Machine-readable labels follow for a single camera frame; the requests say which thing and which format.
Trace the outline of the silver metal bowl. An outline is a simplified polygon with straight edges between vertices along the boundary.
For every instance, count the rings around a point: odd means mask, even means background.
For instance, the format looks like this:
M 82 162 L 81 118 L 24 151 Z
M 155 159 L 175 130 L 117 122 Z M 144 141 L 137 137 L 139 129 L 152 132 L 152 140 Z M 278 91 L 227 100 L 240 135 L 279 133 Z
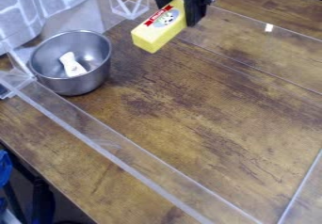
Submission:
M 34 48 L 28 67 L 54 93 L 76 96 L 93 91 L 111 69 L 111 41 L 97 32 L 73 30 L 56 34 Z

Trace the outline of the yellow butter block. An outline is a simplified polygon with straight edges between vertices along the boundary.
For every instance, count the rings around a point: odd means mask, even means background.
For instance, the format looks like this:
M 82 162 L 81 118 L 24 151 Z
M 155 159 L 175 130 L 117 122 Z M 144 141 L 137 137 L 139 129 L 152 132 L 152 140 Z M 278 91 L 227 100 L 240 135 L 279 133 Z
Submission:
M 131 31 L 132 42 L 153 54 L 184 28 L 183 0 L 172 0 Z

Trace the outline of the grey white patterned cloth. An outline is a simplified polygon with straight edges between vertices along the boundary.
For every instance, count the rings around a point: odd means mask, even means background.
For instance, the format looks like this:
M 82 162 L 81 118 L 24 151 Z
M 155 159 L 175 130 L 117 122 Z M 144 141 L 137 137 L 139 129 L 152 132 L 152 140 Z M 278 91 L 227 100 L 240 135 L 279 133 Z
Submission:
M 33 39 L 49 17 L 85 0 L 0 0 L 0 56 Z

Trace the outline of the clear acrylic barrier panel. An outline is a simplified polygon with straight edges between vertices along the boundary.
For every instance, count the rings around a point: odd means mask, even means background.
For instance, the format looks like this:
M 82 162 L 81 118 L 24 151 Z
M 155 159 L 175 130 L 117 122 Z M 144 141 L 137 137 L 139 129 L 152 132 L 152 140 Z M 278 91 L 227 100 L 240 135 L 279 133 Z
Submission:
M 5 86 L 201 224 L 283 224 L 322 152 L 322 92 L 252 77 L 116 80 L 64 98 Z

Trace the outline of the clear acrylic corner bracket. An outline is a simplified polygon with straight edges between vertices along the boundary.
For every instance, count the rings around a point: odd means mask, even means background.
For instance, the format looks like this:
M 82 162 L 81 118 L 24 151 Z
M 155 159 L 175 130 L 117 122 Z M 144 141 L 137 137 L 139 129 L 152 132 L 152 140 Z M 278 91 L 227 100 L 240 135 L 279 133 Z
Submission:
M 112 12 L 128 19 L 135 20 L 149 9 L 149 0 L 109 0 Z

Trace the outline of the blue object at edge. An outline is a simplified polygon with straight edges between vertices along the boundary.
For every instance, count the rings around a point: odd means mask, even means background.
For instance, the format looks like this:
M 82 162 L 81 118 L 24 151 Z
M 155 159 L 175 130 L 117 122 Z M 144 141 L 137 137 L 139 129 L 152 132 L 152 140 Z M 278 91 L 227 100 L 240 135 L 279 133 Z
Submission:
M 10 179 L 12 163 L 6 151 L 0 151 L 0 189 L 6 185 Z M 0 197 L 0 216 L 5 213 L 8 204 L 6 200 Z

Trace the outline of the white small bottle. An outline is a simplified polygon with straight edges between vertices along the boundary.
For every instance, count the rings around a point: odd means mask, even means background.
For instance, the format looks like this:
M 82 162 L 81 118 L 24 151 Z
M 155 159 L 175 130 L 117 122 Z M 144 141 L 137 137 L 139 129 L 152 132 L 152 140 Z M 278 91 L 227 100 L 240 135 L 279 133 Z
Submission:
M 68 52 L 58 58 L 62 64 L 64 71 L 68 77 L 76 77 L 84 74 L 87 71 L 84 67 L 74 60 L 74 53 Z

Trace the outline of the black table leg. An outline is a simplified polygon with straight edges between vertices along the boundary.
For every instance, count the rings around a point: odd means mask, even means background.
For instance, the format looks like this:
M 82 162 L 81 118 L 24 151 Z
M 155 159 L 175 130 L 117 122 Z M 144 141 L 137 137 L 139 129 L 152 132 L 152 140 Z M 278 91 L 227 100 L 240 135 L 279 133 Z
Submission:
M 53 224 L 54 199 L 53 192 L 44 179 L 34 175 L 10 153 L 10 162 L 17 172 L 32 183 L 32 219 L 30 224 Z

